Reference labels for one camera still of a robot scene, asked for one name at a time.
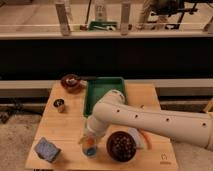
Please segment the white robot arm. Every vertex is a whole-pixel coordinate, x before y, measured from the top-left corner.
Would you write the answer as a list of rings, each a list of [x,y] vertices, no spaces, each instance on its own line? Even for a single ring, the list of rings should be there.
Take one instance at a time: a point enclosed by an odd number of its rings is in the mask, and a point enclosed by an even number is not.
[[[153,110],[125,104],[124,95],[108,91],[86,119],[83,135],[101,139],[110,125],[121,125],[189,143],[213,151],[213,116],[209,114]]]

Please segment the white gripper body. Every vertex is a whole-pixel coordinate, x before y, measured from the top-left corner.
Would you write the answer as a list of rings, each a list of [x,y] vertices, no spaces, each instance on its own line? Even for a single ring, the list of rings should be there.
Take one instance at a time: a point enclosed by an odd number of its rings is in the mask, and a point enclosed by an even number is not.
[[[85,124],[84,124],[83,135],[84,136],[91,136],[91,137],[96,138],[96,139],[101,139],[104,136],[103,133],[95,132],[89,126],[88,122],[85,122]]]

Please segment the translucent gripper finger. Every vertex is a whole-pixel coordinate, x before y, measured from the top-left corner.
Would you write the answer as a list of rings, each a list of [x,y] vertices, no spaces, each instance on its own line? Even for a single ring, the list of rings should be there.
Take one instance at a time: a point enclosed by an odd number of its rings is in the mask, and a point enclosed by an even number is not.
[[[87,135],[84,135],[82,137],[80,137],[78,144],[82,144],[85,140],[86,140]]]
[[[99,144],[100,144],[100,138],[94,138],[94,146],[95,146],[95,148],[96,149],[98,149],[98,146],[99,146]]]

